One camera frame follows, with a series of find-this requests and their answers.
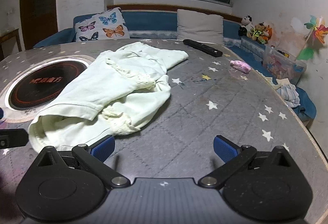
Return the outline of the pale green t-shirt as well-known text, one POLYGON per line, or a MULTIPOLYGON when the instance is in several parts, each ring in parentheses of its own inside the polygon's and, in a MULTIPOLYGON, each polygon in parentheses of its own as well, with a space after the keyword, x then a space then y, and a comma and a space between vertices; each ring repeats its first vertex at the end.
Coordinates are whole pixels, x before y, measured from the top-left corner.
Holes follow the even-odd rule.
POLYGON ((66 151, 140 131, 171 95, 167 71, 187 58, 184 51, 141 42, 102 52, 31 122, 34 151, 66 151))

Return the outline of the round induction cooktop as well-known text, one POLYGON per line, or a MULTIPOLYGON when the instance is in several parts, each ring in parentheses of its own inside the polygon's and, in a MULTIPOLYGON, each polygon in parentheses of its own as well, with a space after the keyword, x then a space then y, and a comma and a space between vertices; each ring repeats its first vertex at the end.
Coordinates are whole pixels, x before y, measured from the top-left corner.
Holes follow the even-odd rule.
POLYGON ((1 122, 34 119, 60 92, 94 61, 87 55, 68 55, 32 64, 1 88, 1 122))

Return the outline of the folded striped cloth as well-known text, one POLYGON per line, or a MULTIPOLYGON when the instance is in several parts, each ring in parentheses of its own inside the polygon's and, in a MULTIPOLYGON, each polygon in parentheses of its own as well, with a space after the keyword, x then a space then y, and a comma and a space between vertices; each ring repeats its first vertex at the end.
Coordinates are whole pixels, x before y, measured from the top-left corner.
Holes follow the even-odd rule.
POLYGON ((276 91, 290 108, 296 108, 300 105, 300 97, 294 85, 279 85, 276 91))

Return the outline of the pink wrapped packet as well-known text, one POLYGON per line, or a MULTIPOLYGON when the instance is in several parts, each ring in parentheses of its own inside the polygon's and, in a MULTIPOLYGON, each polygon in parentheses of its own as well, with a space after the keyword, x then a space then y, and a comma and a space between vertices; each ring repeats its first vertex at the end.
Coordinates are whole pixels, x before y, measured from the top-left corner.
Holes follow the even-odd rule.
POLYGON ((241 60, 231 60, 230 67, 241 71, 244 74, 248 74, 251 71, 250 65, 241 60))

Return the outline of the black remote control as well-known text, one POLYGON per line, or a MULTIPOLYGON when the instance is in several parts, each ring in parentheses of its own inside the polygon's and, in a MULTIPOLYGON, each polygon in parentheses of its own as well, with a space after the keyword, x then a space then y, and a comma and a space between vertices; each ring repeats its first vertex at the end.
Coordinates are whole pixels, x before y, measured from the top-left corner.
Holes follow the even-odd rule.
POLYGON ((197 41, 193 41, 193 40, 190 40, 190 39, 184 39, 183 41, 183 44, 187 45, 187 46, 190 46, 194 49, 197 49, 201 52, 204 52, 212 57, 221 57, 223 55, 223 52, 221 52, 220 50, 217 50, 211 46, 207 46, 206 44, 204 43, 200 43, 200 42, 197 42, 197 41))

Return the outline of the clear plastic toy box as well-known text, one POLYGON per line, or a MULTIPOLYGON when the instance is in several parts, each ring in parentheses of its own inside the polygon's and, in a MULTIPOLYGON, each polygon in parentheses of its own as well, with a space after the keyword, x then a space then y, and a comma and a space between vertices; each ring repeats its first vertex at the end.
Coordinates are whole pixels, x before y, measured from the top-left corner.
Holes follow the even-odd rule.
POLYGON ((275 78, 288 78, 291 84, 296 85, 300 77, 306 72, 306 64, 303 61, 290 59, 271 46, 265 46, 262 65, 275 78))

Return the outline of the wooden side table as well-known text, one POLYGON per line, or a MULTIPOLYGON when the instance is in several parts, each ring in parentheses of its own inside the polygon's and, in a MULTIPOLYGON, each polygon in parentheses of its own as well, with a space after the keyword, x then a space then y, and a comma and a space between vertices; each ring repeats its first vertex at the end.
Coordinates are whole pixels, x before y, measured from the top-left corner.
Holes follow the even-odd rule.
POLYGON ((22 51, 21 40, 19 36, 19 29, 14 29, 1 35, 1 60, 5 59, 11 54, 22 51))

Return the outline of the brown bear plush toy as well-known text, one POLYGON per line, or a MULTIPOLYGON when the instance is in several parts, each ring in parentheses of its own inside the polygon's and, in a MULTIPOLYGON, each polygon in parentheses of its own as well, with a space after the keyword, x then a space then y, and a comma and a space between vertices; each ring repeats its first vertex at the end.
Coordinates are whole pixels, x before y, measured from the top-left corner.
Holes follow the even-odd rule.
POLYGON ((264 35, 264 31, 267 28, 267 24, 262 22, 255 25, 253 28, 250 29, 250 31, 247 32, 246 36, 253 41, 256 41, 260 44, 266 43, 266 38, 264 35))

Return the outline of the orange fox plush toy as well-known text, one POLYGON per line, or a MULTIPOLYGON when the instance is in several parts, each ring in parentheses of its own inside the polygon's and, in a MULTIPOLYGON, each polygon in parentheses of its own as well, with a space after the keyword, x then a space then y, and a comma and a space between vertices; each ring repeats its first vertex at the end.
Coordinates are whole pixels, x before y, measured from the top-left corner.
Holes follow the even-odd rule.
POLYGON ((267 25, 265 30, 262 32, 263 43, 264 44, 268 43, 268 41, 271 39, 271 37, 272 37, 272 28, 270 27, 270 25, 267 25))

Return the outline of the butterfly print cushion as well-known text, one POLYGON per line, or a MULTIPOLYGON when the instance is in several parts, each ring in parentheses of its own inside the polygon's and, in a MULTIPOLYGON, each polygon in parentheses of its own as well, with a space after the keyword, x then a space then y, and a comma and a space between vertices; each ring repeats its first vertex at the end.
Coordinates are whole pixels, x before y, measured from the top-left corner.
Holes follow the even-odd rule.
POLYGON ((76 41, 130 39, 120 8, 98 13, 75 24, 76 41))

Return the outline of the dark wooden door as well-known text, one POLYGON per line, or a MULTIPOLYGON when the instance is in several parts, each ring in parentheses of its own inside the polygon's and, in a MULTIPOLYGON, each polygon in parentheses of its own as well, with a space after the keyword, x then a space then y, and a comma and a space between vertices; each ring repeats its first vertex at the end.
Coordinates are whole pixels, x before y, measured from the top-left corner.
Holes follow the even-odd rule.
POLYGON ((26 50, 58 32, 56 0, 19 0, 19 6, 26 50))

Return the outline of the beige cushion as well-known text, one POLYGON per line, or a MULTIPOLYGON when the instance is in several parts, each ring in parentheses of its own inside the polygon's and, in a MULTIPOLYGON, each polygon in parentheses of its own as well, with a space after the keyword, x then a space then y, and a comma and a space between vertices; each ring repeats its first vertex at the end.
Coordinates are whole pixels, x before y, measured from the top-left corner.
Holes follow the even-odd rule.
POLYGON ((178 9, 177 38, 223 45, 223 17, 178 9))

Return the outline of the blue bench sofa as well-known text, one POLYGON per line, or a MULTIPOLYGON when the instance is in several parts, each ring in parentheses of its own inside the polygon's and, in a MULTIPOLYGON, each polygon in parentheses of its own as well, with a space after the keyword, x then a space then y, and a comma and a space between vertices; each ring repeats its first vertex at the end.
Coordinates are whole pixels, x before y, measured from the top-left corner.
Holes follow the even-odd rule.
MULTIPOLYGON (((122 15, 126 21, 126 27, 131 38, 177 38, 177 14, 174 12, 124 11, 122 15)), ((75 42, 77 37, 75 26, 81 26, 82 22, 90 20, 92 17, 93 14, 74 17, 72 28, 63 29, 45 38, 34 45, 34 48, 75 42)), ((225 46, 264 76, 271 77, 273 82, 276 83, 279 76, 275 76, 270 69, 262 66, 265 59, 266 46, 246 38, 239 29, 240 25, 238 22, 223 20, 225 46)), ((314 120, 316 116, 315 104, 302 88, 297 87, 296 91, 300 99, 300 105, 294 108, 294 112, 301 121, 314 120)))

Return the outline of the colourful paper pinwheel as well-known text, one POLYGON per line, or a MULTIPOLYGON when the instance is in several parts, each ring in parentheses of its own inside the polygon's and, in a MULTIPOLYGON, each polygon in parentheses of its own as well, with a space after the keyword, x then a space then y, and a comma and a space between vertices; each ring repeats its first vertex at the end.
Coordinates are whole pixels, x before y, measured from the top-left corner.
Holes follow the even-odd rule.
POLYGON ((305 37, 305 45, 296 57, 297 60, 312 59, 315 52, 318 51, 315 44, 318 43, 319 47, 324 47, 327 36, 327 25, 323 17, 317 18, 311 15, 310 20, 304 26, 309 30, 309 33, 305 37))

